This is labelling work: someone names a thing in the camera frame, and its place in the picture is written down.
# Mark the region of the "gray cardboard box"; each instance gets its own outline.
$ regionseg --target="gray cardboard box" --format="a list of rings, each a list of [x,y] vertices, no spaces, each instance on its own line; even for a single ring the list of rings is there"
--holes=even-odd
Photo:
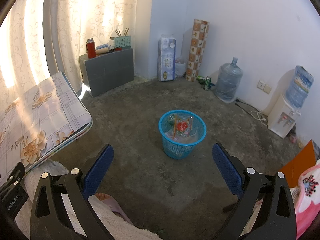
[[[134,80],[133,49],[123,49],[88,58],[79,57],[83,83],[92,97]]]

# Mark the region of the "red thermos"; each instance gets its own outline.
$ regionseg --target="red thermos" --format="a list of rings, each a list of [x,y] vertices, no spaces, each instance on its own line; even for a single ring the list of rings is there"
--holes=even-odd
[[[93,39],[88,39],[86,44],[87,44],[88,58],[96,57],[96,47],[94,45]]]

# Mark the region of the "electrical outlet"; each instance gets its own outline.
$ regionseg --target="electrical outlet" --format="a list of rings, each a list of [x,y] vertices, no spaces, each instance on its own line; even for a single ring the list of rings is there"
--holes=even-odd
[[[258,85],[257,85],[257,88],[260,88],[261,90],[263,90],[264,87],[265,87],[265,85],[266,85],[265,82],[259,80]]]
[[[270,91],[271,91],[271,87],[270,87],[269,85],[267,85],[267,84],[266,84],[266,85],[264,86],[263,91],[264,91],[264,92],[266,92],[267,94],[269,94],[269,93],[270,93]]]

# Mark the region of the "sheer curtain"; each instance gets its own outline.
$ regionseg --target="sheer curtain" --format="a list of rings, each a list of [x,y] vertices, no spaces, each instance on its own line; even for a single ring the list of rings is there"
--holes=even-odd
[[[17,0],[0,27],[0,111],[50,77],[42,35],[43,0]]]
[[[75,91],[82,84],[79,56],[86,53],[86,41],[108,43],[115,30],[135,32],[137,0],[59,0],[58,37],[65,72]]]
[[[134,44],[137,0],[47,1],[17,0],[0,27],[0,112],[58,71],[79,91],[79,56],[87,39],[97,46],[116,36],[116,29],[130,28]]]

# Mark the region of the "metal screw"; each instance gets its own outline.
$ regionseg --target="metal screw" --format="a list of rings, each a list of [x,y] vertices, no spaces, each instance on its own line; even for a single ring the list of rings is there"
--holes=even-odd
[[[284,174],[283,174],[281,171],[279,171],[279,172],[278,172],[278,177],[281,178],[281,179],[283,179],[283,178],[284,178]]]
[[[247,168],[247,172],[250,173],[250,174],[254,174],[256,171],[254,170],[254,168]]]
[[[73,175],[76,175],[76,174],[78,174],[79,173],[79,169],[78,168],[74,168],[74,169],[72,169],[72,171],[71,171],[71,174],[73,174]]]
[[[46,177],[48,177],[48,175],[49,174],[47,172],[44,172],[44,173],[42,173],[41,178],[45,179]]]

